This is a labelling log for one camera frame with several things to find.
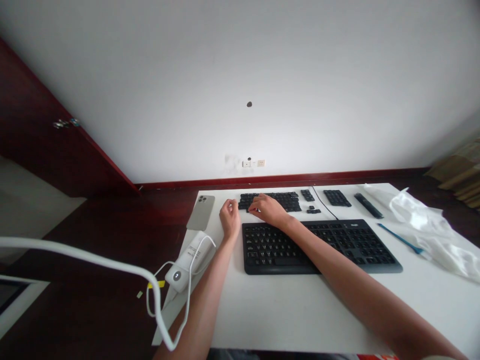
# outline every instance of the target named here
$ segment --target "finger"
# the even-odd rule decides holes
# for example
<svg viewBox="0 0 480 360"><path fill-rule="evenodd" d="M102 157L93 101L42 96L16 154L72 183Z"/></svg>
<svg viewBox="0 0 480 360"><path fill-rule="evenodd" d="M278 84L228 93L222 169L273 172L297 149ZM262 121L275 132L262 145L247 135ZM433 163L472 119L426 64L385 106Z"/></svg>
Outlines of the finger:
<svg viewBox="0 0 480 360"><path fill-rule="evenodd" d="M260 195L259 195L259 196L255 196L255 197L253 198L252 202L262 201L262 200L265 200L265 199L268 197L267 195L260 197Z"/></svg>
<svg viewBox="0 0 480 360"><path fill-rule="evenodd" d="M254 217L257 217L257 218L259 218L260 220L265 221L265 219L264 219L264 213L263 213L263 212L260 212L260 211L250 211L250 210L248 210L248 211L249 211L250 214L252 214Z"/></svg>
<svg viewBox="0 0 480 360"><path fill-rule="evenodd" d="M260 201L254 201L250 204L248 211L253 211L256 209L260 209L262 207L262 203Z"/></svg>
<svg viewBox="0 0 480 360"><path fill-rule="evenodd" d="M227 199L227 200L223 203L220 211L221 211L221 212L223 212L223 211L229 211L229 207L230 207L230 202L231 202L231 201L232 201L232 200Z"/></svg>
<svg viewBox="0 0 480 360"><path fill-rule="evenodd" d="M236 199L230 200L231 204L231 212L234 214L238 214L239 212L239 203Z"/></svg>

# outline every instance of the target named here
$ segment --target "smartphone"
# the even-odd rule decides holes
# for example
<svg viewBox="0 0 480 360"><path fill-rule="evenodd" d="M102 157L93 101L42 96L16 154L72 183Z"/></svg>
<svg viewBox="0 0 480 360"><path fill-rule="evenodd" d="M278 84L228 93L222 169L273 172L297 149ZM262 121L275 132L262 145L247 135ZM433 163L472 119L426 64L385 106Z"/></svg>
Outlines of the smartphone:
<svg viewBox="0 0 480 360"><path fill-rule="evenodd" d="M186 224L189 230L205 231L214 208L215 196L200 195Z"/></svg>

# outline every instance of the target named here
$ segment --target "dark red baseboard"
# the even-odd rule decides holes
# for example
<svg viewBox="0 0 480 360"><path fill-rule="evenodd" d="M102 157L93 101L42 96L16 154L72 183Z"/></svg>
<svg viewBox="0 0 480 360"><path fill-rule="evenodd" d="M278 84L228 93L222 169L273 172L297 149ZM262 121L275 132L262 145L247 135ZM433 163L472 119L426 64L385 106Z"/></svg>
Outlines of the dark red baseboard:
<svg viewBox="0 0 480 360"><path fill-rule="evenodd" d="M412 167L402 169L386 170L365 170L365 171L343 171L343 172L319 172L311 174L294 175L274 175L274 176L252 176L252 177L232 177L220 179L205 180L187 180L187 181L168 181L168 182L147 182L136 184L142 190L171 189L171 188L198 188L213 186L235 186L242 184L262 184L262 183L287 183L300 181L325 181L339 179L357 179L357 178L386 178L386 177L412 177L420 176L427 172L428 167Z"/></svg>

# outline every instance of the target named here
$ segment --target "hand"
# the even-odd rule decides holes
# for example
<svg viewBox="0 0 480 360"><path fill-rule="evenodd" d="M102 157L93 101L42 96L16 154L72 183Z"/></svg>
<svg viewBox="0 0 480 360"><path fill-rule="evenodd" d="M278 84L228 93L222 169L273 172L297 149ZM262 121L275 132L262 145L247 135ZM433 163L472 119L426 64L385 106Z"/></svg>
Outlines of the hand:
<svg viewBox="0 0 480 360"><path fill-rule="evenodd" d="M237 240L241 225L237 200L227 199L225 201L220 209L220 221L224 238L226 240Z"/></svg>
<svg viewBox="0 0 480 360"><path fill-rule="evenodd" d="M265 194L253 198L248 212L276 228L281 228L292 218L277 200Z"/></svg>

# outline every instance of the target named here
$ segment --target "white plastic bag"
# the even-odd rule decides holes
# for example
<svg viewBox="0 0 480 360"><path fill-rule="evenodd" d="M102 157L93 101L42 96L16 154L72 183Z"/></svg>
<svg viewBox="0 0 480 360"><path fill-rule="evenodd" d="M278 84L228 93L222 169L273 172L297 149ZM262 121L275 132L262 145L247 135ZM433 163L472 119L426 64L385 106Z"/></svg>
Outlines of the white plastic bag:
<svg viewBox="0 0 480 360"><path fill-rule="evenodd" d="M480 283L480 260L473 253L440 236L415 235L416 245L451 273Z"/></svg>
<svg viewBox="0 0 480 360"><path fill-rule="evenodd" d="M396 219L419 231L414 234L416 246L424 249L432 260L448 271L480 283L480 260L472 252L455 245L457 234L442 211L426 206L411 196L407 190L385 191L375 184L363 188Z"/></svg>
<svg viewBox="0 0 480 360"><path fill-rule="evenodd" d="M409 223L412 228L421 232L451 237L455 240L456 234L442 216L442 211L418 201L407 192L408 187L397 193L387 192L369 184L365 184L363 188L384 207L390 209L398 221Z"/></svg>

